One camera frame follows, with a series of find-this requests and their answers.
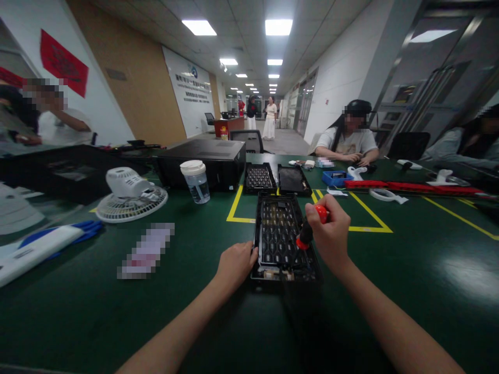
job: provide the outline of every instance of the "white bottle cap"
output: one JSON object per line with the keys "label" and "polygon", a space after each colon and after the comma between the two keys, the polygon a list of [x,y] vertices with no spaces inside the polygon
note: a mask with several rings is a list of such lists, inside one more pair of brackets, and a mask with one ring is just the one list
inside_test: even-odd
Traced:
{"label": "white bottle cap", "polygon": [[201,160],[185,161],[180,164],[180,171],[186,176],[195,176],[206,172],[206,165]]}

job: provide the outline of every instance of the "blue box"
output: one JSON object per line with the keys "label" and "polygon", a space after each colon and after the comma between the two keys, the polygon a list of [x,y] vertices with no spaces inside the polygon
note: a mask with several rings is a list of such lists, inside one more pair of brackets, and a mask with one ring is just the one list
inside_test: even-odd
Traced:
{"label": "blue box", "polygon": [[353,177],[347,173],[346,178],[333,178],[332,175],[333,173],[338,173],[338,172],[343,172],[343,170],[334,170],[334,171],[324,171],[322,173],[322,181],[327,184],[328,186],[336,186],[343,188],[345,187],[345,181],[347,180],[353,180]]}

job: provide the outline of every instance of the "black computer case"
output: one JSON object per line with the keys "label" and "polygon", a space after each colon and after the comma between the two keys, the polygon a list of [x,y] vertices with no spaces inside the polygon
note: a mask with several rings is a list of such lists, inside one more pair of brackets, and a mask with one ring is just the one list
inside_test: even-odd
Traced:
{"label": "black computer case", "polygon": [[199,159],[206,165],[210,191],[237,191],[246,164],[246,143],[195,139],[154,157],[154,168],[164,186],[187,189],[180,164]]}

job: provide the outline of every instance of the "desk fan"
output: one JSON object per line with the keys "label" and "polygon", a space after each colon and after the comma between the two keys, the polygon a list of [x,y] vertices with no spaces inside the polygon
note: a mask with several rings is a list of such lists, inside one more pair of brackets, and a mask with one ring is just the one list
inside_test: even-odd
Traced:
{"label": "desk fan", "polygon": [[97,217],[107,223],[122,223],[145,217],[168,200],[167,192],[128,167],[108,170],[106,182],[112,194],[97,206]]}

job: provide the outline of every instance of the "red banner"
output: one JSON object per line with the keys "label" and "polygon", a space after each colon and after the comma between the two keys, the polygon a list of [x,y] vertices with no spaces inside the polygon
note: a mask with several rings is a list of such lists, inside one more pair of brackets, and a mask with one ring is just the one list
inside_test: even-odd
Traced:
{"label": "red banner", "polygon": [[13,72],[10,72],[7,69],[1,67],[0,67],[0,79],[6,81],[8,84],[14,87],[22,88],[22,78],[19,75],[14,74]]}
{"label": "red banner", "polygon": [[40,43],[42,64],[56,78],[64,80],[69,88],[85,97],[88,66],[65,49],[57,40],[42,30]]}

